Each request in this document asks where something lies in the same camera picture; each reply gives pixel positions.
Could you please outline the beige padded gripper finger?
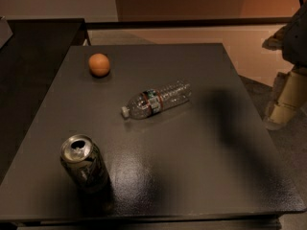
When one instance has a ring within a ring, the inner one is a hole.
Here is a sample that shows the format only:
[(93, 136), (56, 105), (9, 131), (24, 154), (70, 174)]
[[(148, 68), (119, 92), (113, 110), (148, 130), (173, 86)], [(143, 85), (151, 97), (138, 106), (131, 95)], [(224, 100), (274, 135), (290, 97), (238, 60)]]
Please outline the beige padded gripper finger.
[(272, 87), (264, 124), (268, 130), (279, 130), (288, 124), (307, 102), (307, 68), (295, 66), (290, 72), (278, 73)]

